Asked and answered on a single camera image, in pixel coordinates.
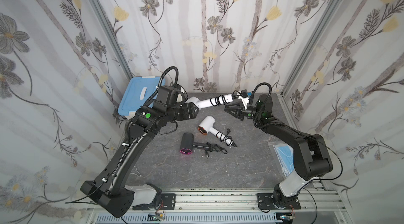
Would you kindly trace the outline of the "dark grey pink hair dryer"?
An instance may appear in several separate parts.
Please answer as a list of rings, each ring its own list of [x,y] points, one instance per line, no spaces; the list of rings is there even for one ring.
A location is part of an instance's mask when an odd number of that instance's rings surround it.
[[[206,143],[196,143],[194,140],[194,135],[190,132],[186,132],[182,136],[181,145],[180,145],[180,153],[184,155],[190,155],[193,153],[193,150],[204,149],[206,151],[213,151],[212,145]]]

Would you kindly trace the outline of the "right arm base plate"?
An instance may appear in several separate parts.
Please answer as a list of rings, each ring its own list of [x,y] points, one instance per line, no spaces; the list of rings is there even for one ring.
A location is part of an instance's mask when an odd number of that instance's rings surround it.
[[[258,208],[263,211],[267,210],[300,210],[301,205],[297,196],[284,197],[278,193],[258,193]]]

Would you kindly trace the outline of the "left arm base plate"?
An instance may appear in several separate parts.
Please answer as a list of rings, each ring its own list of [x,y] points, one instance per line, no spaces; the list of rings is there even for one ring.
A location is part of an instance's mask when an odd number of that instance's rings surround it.
[[[175,193],[158,193],[150,204],[132,206],[132,210],[174,210],[175,204]]]

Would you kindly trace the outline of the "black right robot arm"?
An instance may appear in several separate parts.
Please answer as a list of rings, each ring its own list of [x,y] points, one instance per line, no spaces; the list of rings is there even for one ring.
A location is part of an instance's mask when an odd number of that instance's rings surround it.
[[[224,111],[239,120],[251,119],[264,133],[282,140],[293,149],[294,170],[274,188],[271,200],[278,209],[284,209],[297,200],[297,196],[312,180],[319,180],[333,170],[332,160],[321,135],[301,132],[286,125],[272,114],[272,103],[259,103],[257,107],[227,105]]]

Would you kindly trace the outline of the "white hair dryer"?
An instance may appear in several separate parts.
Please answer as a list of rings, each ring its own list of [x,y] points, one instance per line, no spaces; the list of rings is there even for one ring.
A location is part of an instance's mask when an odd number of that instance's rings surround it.
[[[203,135],[208,135],[209,133],[213,134],[217,139],[220,140],[221,143],[225,143],[225,145],[229,147],[236,147],[237,145],[232,140],[231,136],[228,133],[224,134],[214,128],[215,119],[212,116],[207,116],[203,119],[203,121],[198,125],[197,129]]]
[[[209,107],[219,107],[222,105],[228,105],[230,103],[242,101],[237,97],[237,94],[227,94],[227,95],[219,95],[214,98],[199,100],[196,97],[189,98],[186,103],[195,103],[195,105],[201,110]]]

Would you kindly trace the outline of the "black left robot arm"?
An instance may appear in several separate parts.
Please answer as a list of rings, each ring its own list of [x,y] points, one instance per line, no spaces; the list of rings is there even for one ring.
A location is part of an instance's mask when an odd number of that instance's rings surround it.
[[[163,127],[171,122],[194,119],[198,112],[194,103],[169,108],[154,102],[152,107],[141,107],[127,122],[125,138],[113,158],[94,180],[82,184],[81,192],[115,218],[121,218],[133,206],[160,207],[160,188],[144,184],[127,189],[126,182],[142,152]]]

